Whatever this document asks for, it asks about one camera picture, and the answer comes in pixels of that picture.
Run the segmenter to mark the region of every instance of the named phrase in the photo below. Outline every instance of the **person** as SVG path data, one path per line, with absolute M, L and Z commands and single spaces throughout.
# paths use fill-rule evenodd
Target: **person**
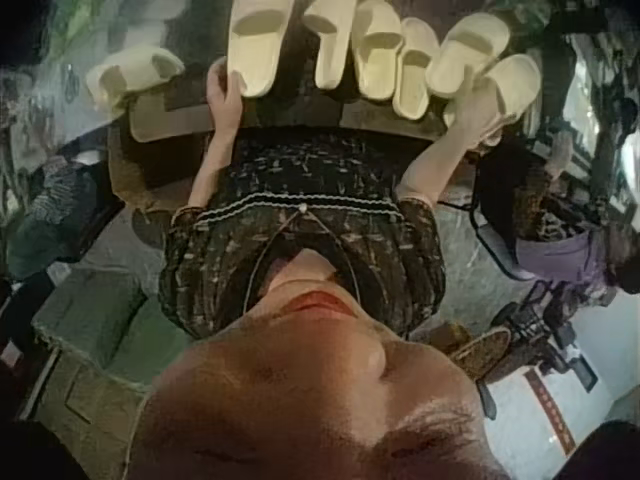
M 518 264 L 540 278 L 582 289 L 585 300 L 612 299 L 615 287 L 640 292 L 640 237 L 610 222 L 608 197 L 584 208 L 552 192 L 573 157 L 573 137 L 559 132 L 549 161 L 505 141 L 480 162 L 478 192 L 487 221 Z
M 508 478 L 475 384 L 406 340 L 444 295 L 433 208 L 500 121 L 495 87 L 394 183 L 349 132 L 238 142 L 252 156 L 232 160 L 242 80 L 224 70 L 160 285 L 201 341 L 155 382 L 128 478 Z

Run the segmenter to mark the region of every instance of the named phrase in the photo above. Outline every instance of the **cream slide sandal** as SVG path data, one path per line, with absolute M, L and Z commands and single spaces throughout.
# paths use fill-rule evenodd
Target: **cream slide sandal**
M 427 68 L 429 90 L 442 98 L 453 98 L 469 75 L 485 70 L 507 48 L 509 27 L 488 13 L 475 13 L 460 20 L 447 34 L 439 55 Z
M 440 44 L 433 29 L 417 18 L 402 20 L 404 46 L 398 56 L 393 110 L 401 117 L 418 120 L 429 107 L 424 76 Z
M 302 16 L 306 27 L 320 37 L 316 85 L 336 88 L 342 80 L 357 0 L 315 0 Z
M 86 82 L 99 108 L 111 110 L 126 94 L 161 85 L 184 72 L 184 64 L 164 48 L 140 45 L 122 50 L 87 73 Z
M 238 72 L 245 97 L 261 97 L 273 86 L 282 40 L 295 0 L 235 0 L 229 26 L 227 70 Z
M 396 87 L 396 56 L 402 46 L 402 24 L 384 0 L 358 5 L 351 48 L 360 93 L 370 100 L 388 100 Z
M 542 75 L 535 60 L 529 55 L 507 57 L 480 78 L 474 88 L 492 81 L 498 88 L 502 125 L 516 123 L 535 101 L 542 87 Z M 450 127 L 455 121 L 455 101 L 445 108 L 444 121 Z

